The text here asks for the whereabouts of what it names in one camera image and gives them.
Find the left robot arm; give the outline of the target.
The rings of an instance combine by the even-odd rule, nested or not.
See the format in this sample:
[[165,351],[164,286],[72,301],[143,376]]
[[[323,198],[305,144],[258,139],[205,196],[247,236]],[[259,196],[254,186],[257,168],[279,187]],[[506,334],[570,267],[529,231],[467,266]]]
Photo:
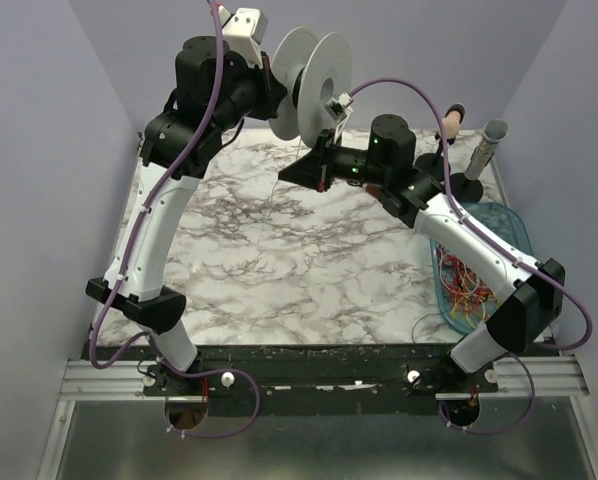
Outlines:
[[176,86],[145,128],[139,188],[115,258],[86,294],[135,322],[172,369],[187,371],[198,350],[182,322],[185,295],[163,283],[168,253],[186,205],[223,135],[246,118],[278,118],[291,99],[296,66],[279,48],[251,65],[228,41],[187,40],[175,58]]

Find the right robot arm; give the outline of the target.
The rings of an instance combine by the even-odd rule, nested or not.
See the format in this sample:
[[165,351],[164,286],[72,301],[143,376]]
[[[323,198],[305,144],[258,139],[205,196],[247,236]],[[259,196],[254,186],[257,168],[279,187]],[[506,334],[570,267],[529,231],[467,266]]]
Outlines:
[[534,257],[495,235],[465,210],[453,210],[439,181],[414,166],[416,136],[400,116],[376,117],[365,150],[338,144],[321,131],[313,148],[283,168],[278,178],[317,192],[334,180],[379,187],[383,208],[408,227],[455,254],[499,300],[499,308],[449,352],[473,373],[507,352],[526,350],[561,312],[565,270],[554,259]]

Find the white perforated cable spool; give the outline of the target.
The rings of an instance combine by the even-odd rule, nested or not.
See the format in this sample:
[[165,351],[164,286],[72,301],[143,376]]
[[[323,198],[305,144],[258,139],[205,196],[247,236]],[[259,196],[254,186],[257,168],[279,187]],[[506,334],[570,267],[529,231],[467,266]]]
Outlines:
[[319,39],[311,29],[297,27],[278,46],[272,73],[286,87],[288,72],[297,64],[306,65],[297,110],[287,112],[285,98],[279,116],[271,119],[269,126],[281,140],[299,137],[304,145],[313,147],[322,130],[334,131],[335,122],[324,104],[343,92],[351,96],[352,51],[340,33],[332,32]]

